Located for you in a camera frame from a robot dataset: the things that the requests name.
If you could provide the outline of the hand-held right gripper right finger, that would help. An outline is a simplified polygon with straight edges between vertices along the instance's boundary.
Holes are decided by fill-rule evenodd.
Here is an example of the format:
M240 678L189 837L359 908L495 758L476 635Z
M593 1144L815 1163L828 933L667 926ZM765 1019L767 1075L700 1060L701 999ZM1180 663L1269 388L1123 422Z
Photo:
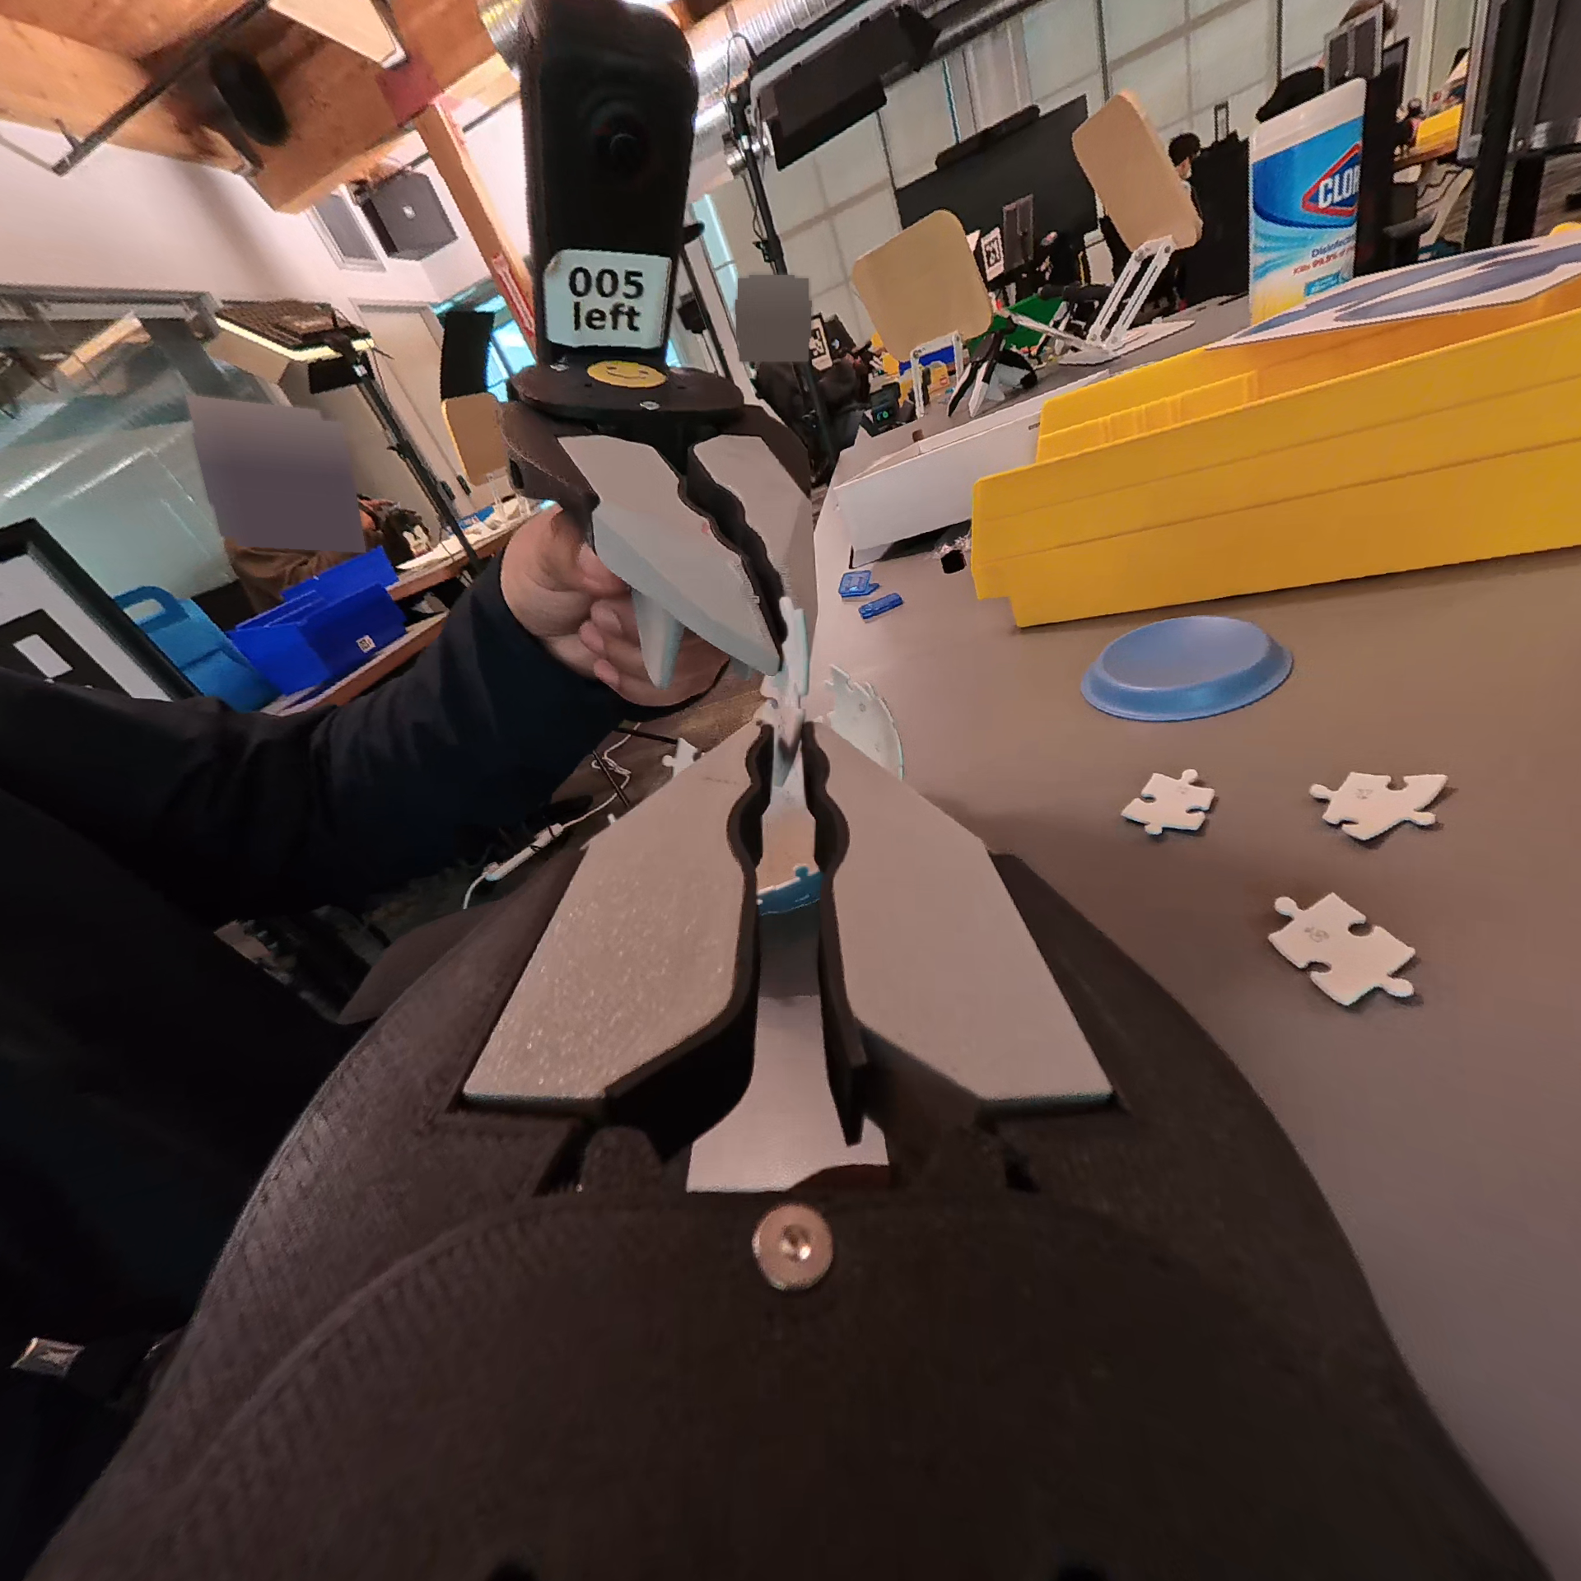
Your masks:
M1113 1086L985 842L825 724L800 735L846 1142L1093 1109Z

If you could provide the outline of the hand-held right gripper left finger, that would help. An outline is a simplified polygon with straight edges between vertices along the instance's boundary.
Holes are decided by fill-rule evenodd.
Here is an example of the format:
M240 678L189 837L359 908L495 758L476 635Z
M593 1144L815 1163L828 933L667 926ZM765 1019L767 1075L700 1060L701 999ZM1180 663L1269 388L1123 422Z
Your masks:
M662 1160L752 1075L774 734L751 724L588 842L461 1101L642 1134Z

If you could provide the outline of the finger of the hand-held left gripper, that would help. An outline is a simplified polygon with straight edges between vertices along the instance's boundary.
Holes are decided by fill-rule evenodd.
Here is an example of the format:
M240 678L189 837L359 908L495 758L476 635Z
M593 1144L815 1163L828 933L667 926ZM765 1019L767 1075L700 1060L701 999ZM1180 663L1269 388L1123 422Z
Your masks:
M784 664L741 554L686 498L652 447L597 434L566 437L561 450L593 496L591 546L630 590L650 681L668 688L685 633L746 671L774 678Z
M802 445L793 437L770 442L767 434L767 426L749 426L693 445L685 496L742 559L769 633L782 645L789 633L782 602L803 615L807 636L817 630L815 511Z

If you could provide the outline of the partly built white puzzle ball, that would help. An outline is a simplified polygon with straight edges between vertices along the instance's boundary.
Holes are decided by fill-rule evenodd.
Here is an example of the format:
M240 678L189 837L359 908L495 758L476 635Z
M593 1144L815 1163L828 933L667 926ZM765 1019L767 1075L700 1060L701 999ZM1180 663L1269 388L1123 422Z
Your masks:
M772 854L767 837L784 831L787 809L817 823L810 869L849 939L899 935L901 913L930 887L929 842L940 816L896 788L902 755L887 706L836 669L831 712L807 722L805 612L782 597L779 615L782 660L767 678L762 717L701 758L678 758L672 785L632 814L629 829L602 836L630 883L630 913L683 948L736 949L757 864Z

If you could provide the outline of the large white puzzle piece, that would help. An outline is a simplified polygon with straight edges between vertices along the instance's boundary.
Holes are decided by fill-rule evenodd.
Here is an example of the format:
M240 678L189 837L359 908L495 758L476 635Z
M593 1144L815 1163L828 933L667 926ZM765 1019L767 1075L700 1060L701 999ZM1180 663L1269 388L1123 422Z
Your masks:
M1413 946L1335 893L1306 907L1279 897L1273 907L1283 928L1269 935L1269 946L1334 1005L1352 1010L1372 994L1396 1002L1414 997L1413 982L1401 977L1414 961Z

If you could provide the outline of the person's left forearm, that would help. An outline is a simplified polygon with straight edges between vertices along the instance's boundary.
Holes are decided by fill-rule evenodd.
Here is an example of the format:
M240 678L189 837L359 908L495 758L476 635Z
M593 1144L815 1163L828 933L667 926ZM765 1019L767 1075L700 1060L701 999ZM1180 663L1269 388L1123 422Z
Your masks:
M507 610L490 571L400 678L237 714L3 674L3 925L130 882L206 926L352 907L520 823L630 712Z

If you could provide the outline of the small white puzzle piece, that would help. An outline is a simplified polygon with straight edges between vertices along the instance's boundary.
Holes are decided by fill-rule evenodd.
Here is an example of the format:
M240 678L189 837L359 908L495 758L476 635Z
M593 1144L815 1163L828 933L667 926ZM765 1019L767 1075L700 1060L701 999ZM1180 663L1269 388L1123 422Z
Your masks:
M1217 791L1200 781L1194 768L1179 775L1151 773L1120 818L1139 826L1149 837L1197 834L1215 808Z

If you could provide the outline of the blue round puzzle stand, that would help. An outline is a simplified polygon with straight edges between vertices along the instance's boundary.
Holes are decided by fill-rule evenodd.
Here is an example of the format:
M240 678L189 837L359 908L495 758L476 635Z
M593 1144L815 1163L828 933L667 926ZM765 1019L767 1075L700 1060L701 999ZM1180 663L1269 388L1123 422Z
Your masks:
M1108 643L1078 691L1118 720L1184 724L1261 702L1294 671L1292 655L1255 623L1192 615L1143 625Z

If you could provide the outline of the pointed white puzzle piece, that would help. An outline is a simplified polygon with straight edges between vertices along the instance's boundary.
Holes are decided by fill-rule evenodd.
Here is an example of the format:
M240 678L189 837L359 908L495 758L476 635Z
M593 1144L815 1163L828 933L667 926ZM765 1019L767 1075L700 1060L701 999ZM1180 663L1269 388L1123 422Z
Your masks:
M1395 785L1390 775L1353 770L1339 788L1311 785L1309 796L1324 808L1322 824L1358 844L1372 844L1403 826L1434 828L1432 806L1447 788L1449 778L1442 773L1408 775Z

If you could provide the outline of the person's left hand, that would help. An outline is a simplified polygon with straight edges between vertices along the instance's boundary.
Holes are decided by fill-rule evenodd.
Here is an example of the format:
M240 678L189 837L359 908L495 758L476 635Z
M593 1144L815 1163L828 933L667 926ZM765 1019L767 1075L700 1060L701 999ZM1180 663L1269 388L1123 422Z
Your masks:
M574 674L594 679L639 709L673 711L705 696L729 660L683 635L668 686L644 661L630 590L583 541L558 506L522 524L504 549L500 592L523 630Z

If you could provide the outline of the white cardboard box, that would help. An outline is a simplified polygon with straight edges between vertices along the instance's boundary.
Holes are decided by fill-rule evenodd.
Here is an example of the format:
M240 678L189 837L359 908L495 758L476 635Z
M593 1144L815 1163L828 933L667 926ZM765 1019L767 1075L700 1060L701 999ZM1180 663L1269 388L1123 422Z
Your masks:
M849 566L871 567L897 544L970 524L978 482L1032 465L1045 404L1003 406L882 459L861 460L831 488Z

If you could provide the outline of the black ceiling speaker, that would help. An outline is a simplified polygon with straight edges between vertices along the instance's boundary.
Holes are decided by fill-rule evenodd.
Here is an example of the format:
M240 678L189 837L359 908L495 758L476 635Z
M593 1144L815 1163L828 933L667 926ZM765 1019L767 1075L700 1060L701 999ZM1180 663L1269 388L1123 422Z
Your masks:
M362 220L385 258L420 264L458 241L458 231L428 175L398 169L377 184L350 190Z

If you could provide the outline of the beige paddle on white stand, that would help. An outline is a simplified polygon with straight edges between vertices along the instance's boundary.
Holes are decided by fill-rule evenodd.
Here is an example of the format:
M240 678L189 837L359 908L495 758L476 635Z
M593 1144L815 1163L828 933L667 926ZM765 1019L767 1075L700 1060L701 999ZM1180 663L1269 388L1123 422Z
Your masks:
M1064 358L1075 366L1100 366L1126 350L1141 307L1174 256L1199 245L1204 223L1190 187L1128 91L1082 123L1072 147L1105 220L1129 251L1085 343Z
M886 353L912 368L914 404L929 404L922 352L989 333L991 296L958 218L938 208L863 254L851 284Z

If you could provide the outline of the black light stand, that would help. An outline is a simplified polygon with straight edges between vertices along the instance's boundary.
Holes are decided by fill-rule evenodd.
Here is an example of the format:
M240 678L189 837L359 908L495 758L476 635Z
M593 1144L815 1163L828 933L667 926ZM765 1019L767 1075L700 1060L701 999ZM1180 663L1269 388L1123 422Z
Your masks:
M453 492L430 468L408 426L405 426L395 406L390 404L377 370L380 353L372 335L365 327L355 325L327 304L316 304L314 309L322 310L318 314L318 319L324 322L318 329L318 342L324 356L306 366L308 393L313 398L355 393L375 422L385 450L397 457L423 493L436 528L444 531L461 552L466 571L469 574L481 572L482 559L466 539Z

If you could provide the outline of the blue plastic bin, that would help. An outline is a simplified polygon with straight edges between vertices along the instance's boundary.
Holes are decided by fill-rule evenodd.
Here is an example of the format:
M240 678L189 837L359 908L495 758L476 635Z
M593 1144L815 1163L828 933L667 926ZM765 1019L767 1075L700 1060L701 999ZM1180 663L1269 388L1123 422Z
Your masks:
M278 694L319 691L402 640L405 617L388 594L397 580L385 549L374 548L288 587L229 640Z

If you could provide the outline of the large black screen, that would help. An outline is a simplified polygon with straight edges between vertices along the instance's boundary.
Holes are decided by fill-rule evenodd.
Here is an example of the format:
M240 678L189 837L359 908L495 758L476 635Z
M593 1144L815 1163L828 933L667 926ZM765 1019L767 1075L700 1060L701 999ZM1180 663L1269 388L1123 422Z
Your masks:
M896 192L899 226L952 213L965 233L998 228L1003 210L1029 197L1036 240L1087 238L1098 226L1096 193L1072 139L1088 119L1083 95L1055 109L1026 108L938 154L935 169Z

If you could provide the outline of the light blue carrier box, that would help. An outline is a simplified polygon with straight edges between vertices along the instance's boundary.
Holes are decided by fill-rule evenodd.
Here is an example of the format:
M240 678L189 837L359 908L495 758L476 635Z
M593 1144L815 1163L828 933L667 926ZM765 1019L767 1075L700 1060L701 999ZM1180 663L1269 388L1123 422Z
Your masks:
M113 604L201 696L242 712L263 709L280 697L278 688L197 604L158 587L131 589Z

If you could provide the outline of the yellow plastic bin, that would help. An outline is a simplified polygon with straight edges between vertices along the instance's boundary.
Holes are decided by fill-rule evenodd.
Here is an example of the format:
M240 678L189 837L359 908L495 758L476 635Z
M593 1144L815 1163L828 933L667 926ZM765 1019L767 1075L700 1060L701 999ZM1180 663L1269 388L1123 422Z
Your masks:
M1482 404L1577 378L1577 310L1470 340L1395 332L1292 353L1212 345L1108 376L1041 411L1036 462L1185 432L1187 459L1215 465L1228 439L1273 449Z
M1577 406L1296 439L1241 412L1037 462L973 492L973 579L1073 623L1577 546Z

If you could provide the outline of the black white marker board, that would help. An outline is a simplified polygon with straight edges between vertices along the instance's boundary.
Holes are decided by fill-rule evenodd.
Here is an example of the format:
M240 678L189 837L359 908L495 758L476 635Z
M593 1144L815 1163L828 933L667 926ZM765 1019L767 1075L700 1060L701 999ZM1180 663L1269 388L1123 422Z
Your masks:
M1 529L1 669L136 701L199 696L36 521Z

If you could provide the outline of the disinfectant wipes canister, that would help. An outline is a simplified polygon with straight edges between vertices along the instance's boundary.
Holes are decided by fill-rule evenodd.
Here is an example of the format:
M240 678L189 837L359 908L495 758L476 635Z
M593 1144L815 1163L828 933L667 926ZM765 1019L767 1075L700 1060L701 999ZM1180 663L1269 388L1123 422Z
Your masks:
M1353 277L1367 93L1367 81L1353 78L1260 124L1251 136L1251 327Z

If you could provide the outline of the white blue printed sheet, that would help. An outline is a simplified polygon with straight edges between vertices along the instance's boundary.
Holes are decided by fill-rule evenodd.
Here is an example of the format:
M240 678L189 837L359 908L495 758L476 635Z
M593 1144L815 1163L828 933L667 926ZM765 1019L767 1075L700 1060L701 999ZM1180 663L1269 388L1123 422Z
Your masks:
M1213 352L1294 353L1393 333L1431 347L1523 329L1577 310L1579 230L1459 253L1368 276L1212 345Z

